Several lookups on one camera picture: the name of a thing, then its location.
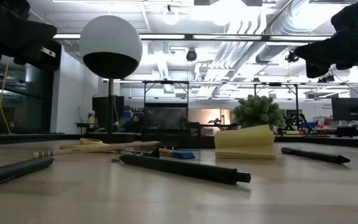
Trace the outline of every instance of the black cylinder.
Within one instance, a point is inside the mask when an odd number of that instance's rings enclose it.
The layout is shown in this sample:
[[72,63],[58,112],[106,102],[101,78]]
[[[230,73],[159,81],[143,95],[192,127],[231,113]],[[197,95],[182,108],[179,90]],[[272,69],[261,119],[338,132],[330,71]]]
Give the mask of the black cylinder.
[[0,184],[50,166],[52,157],[43,157],[0,167]]
[[250,174],[238,172],[237,169],[134,155],[123,155],[120,157],[120,160],[133,166],[212,180],[225,184],[236,184],[237,181],[250,182]]
[[332,154],[326,154],[326,153],[321,153],[321,152],[302,151],[299,149],[292,149],[289,147],[281,148],[281,152],[283,154],[301,156],[301,157],[317,159],[317,160],[326,161],[326,162],[333,162],[336,164],[343,164],[343,163],[347,163],[347,162],[351,161],[350,159],[348,159],[344,156],[341,156],[341,155],[332,155]]

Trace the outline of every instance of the ceiling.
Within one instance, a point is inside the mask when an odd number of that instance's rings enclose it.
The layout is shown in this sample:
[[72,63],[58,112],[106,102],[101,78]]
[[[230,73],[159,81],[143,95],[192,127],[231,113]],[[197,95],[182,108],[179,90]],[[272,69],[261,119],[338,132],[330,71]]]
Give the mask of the ceiling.
[[[53,2],[52,0],[28,1],[32,9],[31,20],[54,25],[58,28],[59,33],[76,34],[79,34],[90,20],[106,14],[119,16],[129,21],[139,33],[261,34],[263,32],[269,34],[269,29],[266,29],[266,26],[285,21],[285,16],[288,16],[286,10],[289,10],[286,8],[280,16],[275,16],[288,3],[288,0],[265,1],[263,6],[257,9],[256,7],[244,7],[241,0],[218,0],[210,6],[195,6],[193,0],[184,0],[179,6],[171,3],[173,12],[167,12],[167,3],[165,2],[147,4],[147,2],[130,0],[128,1],[130,4],[78,4],[75,0],[72,0],[71,3]],[[292,3],[300,1],[308,2],[307,0],[292,0]],[[320,13],[318,18],[313,17],[313,13],[316,11],[311,9],[312,5],[309,8],[299,9],[300,18],[305,20],[305,23],[302,24],[303,20],[299,18],[293,23],[297,23],[297,28],[300,30],[306,30],[305,27],[308,27],[307,31],[302,34],[332,35],[335,32],[329,21],[333,12],[330,8],[332,4],[319,5],[323,6],[321,9],[324,10],[317,10]],[[222,26],[224,23],[222,19],[227,17],[231,18],[230,21]],[[77,60],[81,60],[77,40],[61,40],[60,42],[66,52]],[[262,48],[266,48],[264,43],[165,41],[163,43],[164,57],[155,54],[151,42],[145,41],[143,44],[142,61],[134,74],[128,77],[129,79],[142,79],[142,77],[147,79],[152,74],[157,73],[158,75],[158,73],[162,73],[162,70],[167,70],[170,74],[169,77],[166,77],[168,79],[179,80],[185,73],[187,78],[200,80],[200,78],[205,78],[209,67],[206,70],[200,70],[198,67],[207,64],[211,68],[223,68],[222,65],[224,65],[224,68],[232,69],[234,72],[228,72],[221,78],[228,78],[235,82],[244,80],[249,82],[255,77],[262,82],[310,81],[306,78],[304,61],[288,64],[284,60],[285,52],[292,47],[290,45],[278,47],[279,51],[274,54],[269,63],[259,65],[254,64],[252,56],[259,54]],[[196,50],[198,58],[195,62],[186,61],[188,49]],[[224,54],[224,57],[219,58],[219,54]],[[220,65],[217,62],[218,58],[222,60]],[[346,76],[348,72],[341,72],[339,75]]]

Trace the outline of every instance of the table surface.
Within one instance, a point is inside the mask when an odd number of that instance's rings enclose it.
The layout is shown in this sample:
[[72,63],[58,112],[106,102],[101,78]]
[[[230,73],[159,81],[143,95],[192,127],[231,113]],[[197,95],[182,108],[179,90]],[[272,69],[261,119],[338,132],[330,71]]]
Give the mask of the table surface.
[[[0,166],[73,141],[0,146]],[[341,154],[346,165],[283,155],[295,147]],[[226,185],[110,162],[111,154],[57,157],[47,169],[0,185],[0,223],[358,223],[358,148],[277,143],[277,159],[188,162],[235,167],[251,183]]]

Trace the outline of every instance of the potted plant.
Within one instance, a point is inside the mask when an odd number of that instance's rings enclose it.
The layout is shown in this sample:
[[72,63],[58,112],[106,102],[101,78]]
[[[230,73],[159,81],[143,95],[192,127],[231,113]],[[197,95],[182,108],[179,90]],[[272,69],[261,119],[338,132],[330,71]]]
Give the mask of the potted plant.
[[270,129],[273,126],[285,127],[284,110],[280,110],[278,104],[273,103],[272,98],[266,96],[248,95],[248,99],[240,99],[240,105],[233,110],[236,123],[242,128],[248,128],[268,124]]

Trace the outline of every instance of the person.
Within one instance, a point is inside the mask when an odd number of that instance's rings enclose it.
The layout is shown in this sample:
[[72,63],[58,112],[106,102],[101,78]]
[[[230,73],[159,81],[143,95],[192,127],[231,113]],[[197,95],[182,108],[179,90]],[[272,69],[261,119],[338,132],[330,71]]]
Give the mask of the person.
[[130,121],[125,122],[124,129],[127,133],[139,133],[142,131],[143,122],[140,120],[140,116],[134,114]]

